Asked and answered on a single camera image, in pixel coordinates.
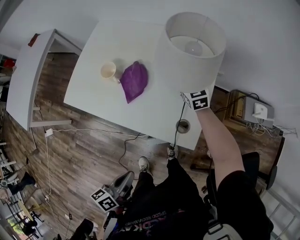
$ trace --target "white table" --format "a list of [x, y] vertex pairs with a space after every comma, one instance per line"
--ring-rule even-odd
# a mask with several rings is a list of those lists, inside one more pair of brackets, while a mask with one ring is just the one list
[[72, 122], [71, 120], [32, 120], [33, 111], [40, 110], [39, 107], [34, 106], [34, 98], [45, 59], [54, 40], [80, 55], [81, 49], [53, 29], [39, 35], [32, 47], [29, 47], [28, 43], [24, 44], [15, 64], [17, 68], [11, 77], [6, 110], [26, 130], [32, 127]]
[[[137, 132], [173, 143], [183, 100], [154, 75], [153, 59], [162, 25], [130, 21], [99, 22], [73, 71], [64, 103]], [[127, 104], [121, 84], [103, 80], [101, 66], [113, 61], [121, 68], [144, 63], [149, 83], [144, 93]], [[209, 87], [212, 95], [214, 83]], [[201, 126], [194, 111], [185, 107], [182, 119], [190, 130], [177, 134], [176, 144], [194, 150]]]

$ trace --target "chair wheel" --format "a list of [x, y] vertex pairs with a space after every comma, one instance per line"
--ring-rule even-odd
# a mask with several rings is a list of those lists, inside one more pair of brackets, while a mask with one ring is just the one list
[[202, 188], [201, 188], [201, 191], [205, 194], [205, 193], [207, 193], [207, 187], [206, 186], [203, 186]]

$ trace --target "black shirt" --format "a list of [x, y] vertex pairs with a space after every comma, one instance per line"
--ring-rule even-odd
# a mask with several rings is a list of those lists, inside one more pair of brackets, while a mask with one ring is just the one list
[[[184, 191], [156, 187], [127, 210], [110, 240], [202, 240], [208, 229], [208, 210], [198, 193], [184, 199]], [[220, 223], [231, 225], [243, 240], [270, 239], [273, 225], [243, 171], [225, 177], [216, 198]]]

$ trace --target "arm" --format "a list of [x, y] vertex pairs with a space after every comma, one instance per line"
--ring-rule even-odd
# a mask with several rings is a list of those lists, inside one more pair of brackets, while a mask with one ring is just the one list
[[232, 134], [210, 108], [197, 112], [215, 165], [216, 186], [234, 171], [245, 171], [240, 149]]

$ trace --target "red object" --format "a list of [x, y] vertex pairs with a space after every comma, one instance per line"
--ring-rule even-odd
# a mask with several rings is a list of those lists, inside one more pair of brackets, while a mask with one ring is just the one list
[[15, 66], [15, 62], [12, 59], [6, 59], [4, 61], [3, 67], [5, 68], [13, 68]]
[[36, 39], [38, 38], [38, 36], [39, 36], [40, 34], [35, 34], [33, 37], [32, 37], [32, 39], [30, 40], [30, 42], [28, 43], [28, 46], [29, 47], [32, 47], [33, 46], [33, 44], [34, 44], [34, 42], [36, 41]]

